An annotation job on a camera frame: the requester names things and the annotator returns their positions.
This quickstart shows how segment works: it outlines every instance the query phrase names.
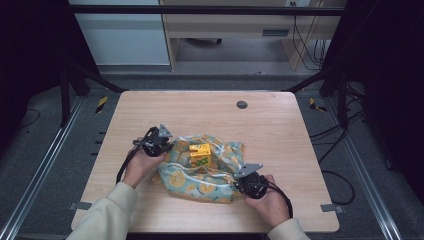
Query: metal bracket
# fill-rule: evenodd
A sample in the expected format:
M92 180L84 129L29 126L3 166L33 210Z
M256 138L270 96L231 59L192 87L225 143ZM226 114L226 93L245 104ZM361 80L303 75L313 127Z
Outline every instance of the metal bracket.
M92 203L87 202L70 202L68 209L72 211L76 211L77 209L88 210L91 207Z
M261 169L264 165L263 164L257 164L257 163L244 163L244 165L238 170L237 173L234 173L234 178L242 178L246 177L249 174L252 174L259 169Z
M334 204L321 204L321 210L323 212L336 212L336 213L344 213L344 208L341 205Z
M172 133L165 127L163 123L159 126L159 137L173 137Z

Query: gray floor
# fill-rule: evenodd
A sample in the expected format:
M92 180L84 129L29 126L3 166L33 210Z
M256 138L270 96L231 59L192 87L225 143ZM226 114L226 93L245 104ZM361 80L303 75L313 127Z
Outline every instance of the gray floor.
M293 72L278 41L224 39L221 45L210 41L185 40L180 45L177 68L170 71L133 72L122 75L107 72L104 77L121 87L130 89L199 89L199 90L271 90L287 89L306 79L315 71L305 68ZM103 86L88 80L92 90L87 97L72 97L82 101L81 110L49 169L44 184L22 222L18 239L61 239L70 233L74 212L68 209L71 201L78 201L84 190L99 141L107 131L109 121L119 99ZM309 99L329 109L333 97L323 99L318 94L320 82L296 94L299 107L310 135L322 132L337 123L331 111L321 112L309 107ZM108 96L102 113L95 113L101 97ZM358 102L350 105L349 115L361 110ZM54 140L60 124L60 91L53 88L34 96L28 106L40 117L28 127L19 129L13 144L1 156L0 162L0 225L3 226L32 176ZM29 110L22 124L31 123L37 112ZM340 132L313 141L317 158L321 158ZM390 238L382 231L376 210L367 196L361 177L355 171L348 142L352 141L360 160L375 184L388 214L401 234ZM348 137L339 143L321 163L323 170L334 171L345 177L355 189L354 201L338 214L340 229L335 233L308 233L312 239L424 239L424 207L415 197L401 173L386 169L384 156L366 122L358 119L349 125ZM349 186L333 175L324 174L330 195L335 201L346 201L351 196ZM143 235L144 239L166 238ZM199 236L178 235L175 239L194 239ZM259 239L258 236L244 238ZM225 239L215 236L213 239Z

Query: patterned wrapping paper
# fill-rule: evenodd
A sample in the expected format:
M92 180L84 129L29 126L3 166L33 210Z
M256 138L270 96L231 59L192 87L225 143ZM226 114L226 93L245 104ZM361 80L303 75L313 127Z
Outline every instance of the patterned wrapping paper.
M211 148L211 166L191 167L189 146L205 143ZM179 137L173 144L165 161L158 166L162 183L171 194L213 203L231 203L240 195L232 175L243 165L242 142L222 142L203 134Z

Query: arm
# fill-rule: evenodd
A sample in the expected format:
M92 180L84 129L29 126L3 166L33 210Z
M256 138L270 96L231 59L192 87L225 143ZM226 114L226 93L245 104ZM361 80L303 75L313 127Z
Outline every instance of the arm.
M149 157L143 150L138 151L129 162L122 182L91 206L67 239L125 239L138 199L134 189L164 158L165 154Z
M275 183L272 175L267 175L265 178L269 182ZM265 196L260 199L246 197L246 204L254 208L262 219L273 228L268 234L271 240L309 239L297 219L290 219L287 204L278 192L268 189Z

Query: aluminum rail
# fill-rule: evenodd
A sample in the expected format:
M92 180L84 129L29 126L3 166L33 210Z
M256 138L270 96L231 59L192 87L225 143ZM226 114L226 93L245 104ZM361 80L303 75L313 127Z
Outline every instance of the aluminum rail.
M333 117L333 120L336 123L339 123L335 103L329 99L325 99L325 103L329 106L330 113ZM377 219L378 224L380 225L381 231L384 234L384 237L387 240L402 240L402 235L399 232L399 229L396 226L395 221L392 218L392 215L387 208L383 197L378 191L378 187L372 180L370 174L367 171L365 164L363 163L360 154L355 148L352 139L349 134L346 135L345 140L345 149L350 156L350 162L353 169L355 170L358 181L364 190L365 196L368 199L371 209L374 212L375 218Z
M72 109L73 114L71 118L64 127L59 129L55 139L50 145L50 148L44 156L44 159L40 163L40 166L38 167L37 172L28 185L24 195L22 196L12 215L9 217L7 223L0 230L1 240L15 239L22 223L25 220L25 217L27 216L32 204L34 203L39 191L41 190L41 187L47 178L47 175L50 172L50 169L53 166L56 157L63 146L63 143L65 142L71 128L74 125L75 119L80 112L83 101L84 97L77 97Z
M360 11L321 7L195 6L195 5L47 5L45 10L66 10L91 14L210 14L210 15L290 15L343 16Z

